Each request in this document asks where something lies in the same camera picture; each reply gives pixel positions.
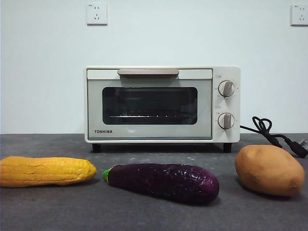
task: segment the power cord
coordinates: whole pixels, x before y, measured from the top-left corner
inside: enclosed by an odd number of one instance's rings
[[[305,158],[306,155],[308,155],[307,140],[302,140],[300,143],[297,143],[295,141],[291,141],[289,138],[287,138],[286,136],[284,136],[282,134],[275,134],[275,135],[270,134],[269,131],[271,129],[272,122],[269,119],[266,119],[266,118],[260,119],[256,116],[254,116],[254,117],[252,117],[252,121],[254,122],[257,130],[252,129],[252,128],[248,128],[248,127],[245,127],[245,126],[240,126],[240,127],[244,128],[246,130],[253,131],[253,132],[256,132],[256,133],[263,135],[271,144],[273,144],[277,147],[280,147],[280,148],[282,148],[282,146],[280,145],[280,143],[279,143],[278,139],[276,139],[276,137],[277,138],[283,138],[284,141],[290,146],[291,150],[296,155],[298,155],[301,158]],[[268,122],[268,124],[269,124],[268,128],[266,128],[264,121]]]

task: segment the wall outlet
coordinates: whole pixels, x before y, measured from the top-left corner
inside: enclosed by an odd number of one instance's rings
[[[308,5],[291,6],[291,25],[308,26]]]
[[[107,4],[88,4],[87,24],[107,25]]]

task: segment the yellow corn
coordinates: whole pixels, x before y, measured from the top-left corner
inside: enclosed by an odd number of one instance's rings
[[[4,187],[67,185],[89,180],[96,174],[90,161],[68,157],[10,156],[2,159],[0,165],[0,185]]]

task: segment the purple eggplant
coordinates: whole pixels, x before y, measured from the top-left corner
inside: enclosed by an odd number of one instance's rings
[[[104,171],[103,178],[114,187],[186,203],[209,203],[219,193],[216,177],[191,165],[116,165]]]

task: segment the white toaster oven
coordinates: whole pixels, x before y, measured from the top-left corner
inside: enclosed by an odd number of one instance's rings
[[[223,143],[240,139],[236,66],[88,66],[85,141]]]

